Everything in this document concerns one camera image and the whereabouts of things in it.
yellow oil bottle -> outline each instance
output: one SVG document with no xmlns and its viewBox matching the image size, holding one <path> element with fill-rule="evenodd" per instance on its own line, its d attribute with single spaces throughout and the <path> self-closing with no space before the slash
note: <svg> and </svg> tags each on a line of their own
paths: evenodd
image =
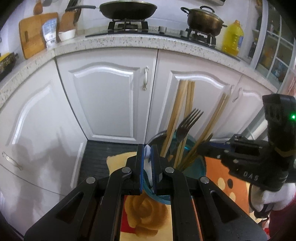
<svg viewBox="0 0 296 241">
<path fill-rule="evenodd" d="M 242 45 L 244 31 L 240 26 L 240 22 L 235 20 L 229 25 L 223 37 L 222 51 L 237 56 Z"/>
</svg>

white cabinet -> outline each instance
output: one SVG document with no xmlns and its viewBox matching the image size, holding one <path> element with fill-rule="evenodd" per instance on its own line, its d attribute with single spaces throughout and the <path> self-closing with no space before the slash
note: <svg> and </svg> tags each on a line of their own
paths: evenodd
<svg viewBox="0 0 296 241">
<path fill-rule="evenodd" d="M 204 111 L 189 134 L 198 138 L 213 114 L 223 90 L 239 82 L 241 74 L 201 58 L 169 51 L 158 52 L 146 142 L 166 130 L 179 80 L 194 80 L 193 108 Z M 184 106 L 179 123 L 184 116 Z"/>
<path fill-rule="evenodd" d="M 144 143 L 156 57 L 154 49 L 106 48 L 57 58 L 66 94 L 88 139 Z"/>
<path fill-rule="evenodd" d="M 0 133 L 0 165 L 57 194 L 76 186 L 87 139 L 54 60 L 30 76 L 3 107 Z"/>
<path fill-rule="evenodd" d="M 0 166 L 0 211 L 22 235 L 63 197 L 34 186 Z"/>
<path fill-rule="evenodd" d="M 223 114 L 215 125 L 213 138 L 230 138 L 241 134 L 263 107 L 262 96 L 271 91 L 242 75 Z"/>
</svg>

white glove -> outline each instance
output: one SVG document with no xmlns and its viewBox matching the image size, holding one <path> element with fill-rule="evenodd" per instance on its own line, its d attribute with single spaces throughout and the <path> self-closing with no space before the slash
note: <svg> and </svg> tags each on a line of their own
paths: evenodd
<svg viewBox="0 0 296 241">
<path fill-rule="evenodd" d="M 275 211 L 282 210 L 288 206 L 294 199 L 296 193 L 295 183 L 285 183 L 277 192 L 262 191 L 257 186 L 252 186 L 251 203 L 253 207 L 260 212 L 264 204 L 274 203 Z"/>
</svg>

kitchen floor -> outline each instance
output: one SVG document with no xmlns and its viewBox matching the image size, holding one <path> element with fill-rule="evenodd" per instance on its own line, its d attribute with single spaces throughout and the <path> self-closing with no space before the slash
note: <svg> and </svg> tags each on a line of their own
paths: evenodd
<svg viewBox="0 0 296 241">
<path fill-rule="evenodd" d="M 137 148 L 138 145 L 132 144 L 87 141 L 81 162 L 78 184 L 89 176 L 96 179 L 108 177 L 107 157 L 137 151 Z"/>
</svg>

wooden cutting board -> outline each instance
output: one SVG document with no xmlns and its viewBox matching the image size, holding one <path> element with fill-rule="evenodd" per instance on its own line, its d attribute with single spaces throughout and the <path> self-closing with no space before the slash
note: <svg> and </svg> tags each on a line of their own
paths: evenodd
<svg viewBox="0 0 296 241">
<path fill-rule="evenodd" d="M 22 19 L 19 22 L 20 42 L 25 59 L 32 57 L 46 48 L 42 25 L 52 18 L 57 18 L 58 29 L 59 16 L 57 12 L 39 14 Z"/>
</svg>

